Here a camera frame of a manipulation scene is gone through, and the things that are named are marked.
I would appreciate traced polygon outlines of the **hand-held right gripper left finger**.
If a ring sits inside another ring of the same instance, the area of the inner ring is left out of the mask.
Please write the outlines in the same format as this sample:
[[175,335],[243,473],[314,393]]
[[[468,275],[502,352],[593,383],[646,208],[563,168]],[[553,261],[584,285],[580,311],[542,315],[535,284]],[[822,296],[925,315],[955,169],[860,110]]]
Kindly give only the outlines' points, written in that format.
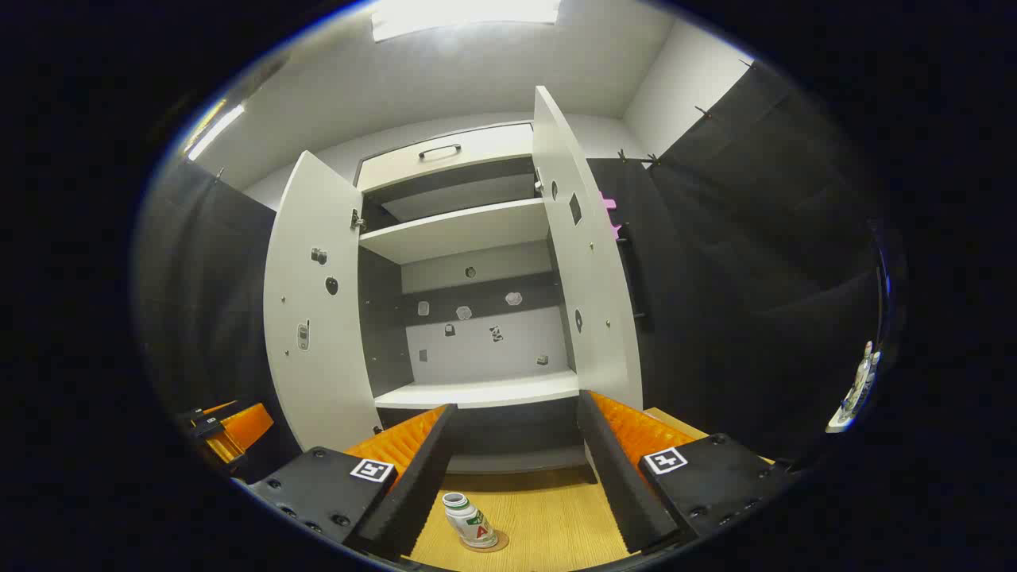
[[287,524],[392,560],[416,546],[446,477],[458,406],[411,417],[345,452],[314,446],[250,487]]

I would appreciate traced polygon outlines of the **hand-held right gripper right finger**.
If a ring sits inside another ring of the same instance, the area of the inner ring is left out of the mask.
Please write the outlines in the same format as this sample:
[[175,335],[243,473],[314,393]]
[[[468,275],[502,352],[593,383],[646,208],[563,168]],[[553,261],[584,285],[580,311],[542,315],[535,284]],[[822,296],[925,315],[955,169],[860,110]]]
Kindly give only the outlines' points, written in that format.
[[694,437],[589,390],[575,420],[629,551],[720,535],[799,478],[723,432]]

